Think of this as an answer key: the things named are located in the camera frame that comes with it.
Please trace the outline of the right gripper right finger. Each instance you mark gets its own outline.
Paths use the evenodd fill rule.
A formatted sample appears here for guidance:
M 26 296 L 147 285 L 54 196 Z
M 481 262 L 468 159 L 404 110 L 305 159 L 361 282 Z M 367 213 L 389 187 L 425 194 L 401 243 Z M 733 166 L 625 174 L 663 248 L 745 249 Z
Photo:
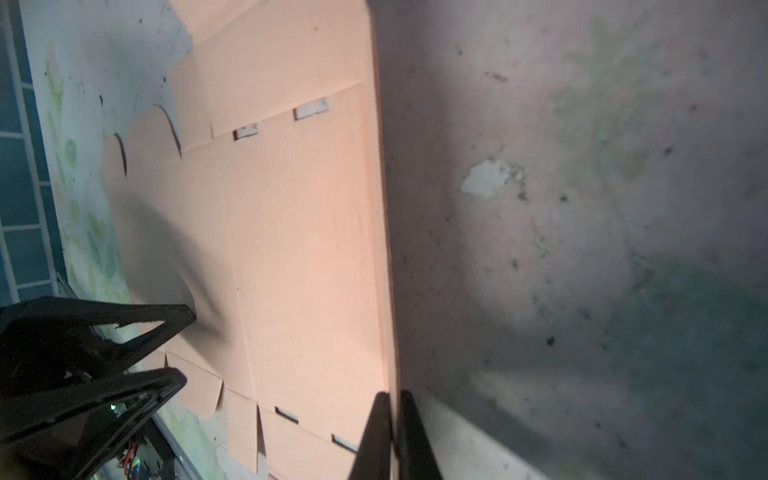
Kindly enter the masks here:
M 401 392 L 400 407 L 399 477 L 403 480 L 442 480 L 443 476 L 410 391 Z

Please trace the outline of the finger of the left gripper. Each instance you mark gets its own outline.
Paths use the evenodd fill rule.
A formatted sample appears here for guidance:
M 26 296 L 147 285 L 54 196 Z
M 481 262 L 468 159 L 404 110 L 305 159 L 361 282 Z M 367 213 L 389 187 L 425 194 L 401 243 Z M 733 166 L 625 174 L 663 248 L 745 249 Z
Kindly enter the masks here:
M 1 453 L 33 479 L 89 479 L 186 383 L 164 367 L 3 398 Z
M 65 383 L 68 371 L 92 379 L 120 374 L 192 325 L 183 304 L 129 305 L 41 297 L 1 309 L 1 394 L 19 396 Z M 159 325 L 125 342 L 96 333 L 97 326 Z

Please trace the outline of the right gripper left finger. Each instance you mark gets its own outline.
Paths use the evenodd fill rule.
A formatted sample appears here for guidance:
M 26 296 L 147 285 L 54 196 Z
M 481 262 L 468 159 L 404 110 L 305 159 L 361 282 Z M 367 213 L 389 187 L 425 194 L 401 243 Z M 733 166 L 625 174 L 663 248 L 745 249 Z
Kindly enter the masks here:
M 349 480 L 388 480 L 391 469 L 392 416 L 389 394 L 376 394 Z

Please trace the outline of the orange paper box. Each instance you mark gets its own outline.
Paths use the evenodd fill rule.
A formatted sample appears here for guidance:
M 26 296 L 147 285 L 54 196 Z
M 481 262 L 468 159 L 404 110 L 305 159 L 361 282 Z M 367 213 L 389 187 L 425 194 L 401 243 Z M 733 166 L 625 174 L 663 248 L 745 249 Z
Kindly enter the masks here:
M 176 1 L 193 40 L 103 147 L 129 295 L 186 304 L 183 404 L 280 479 L 349 476 L 397 383 L 375 35 L 364 1 Z

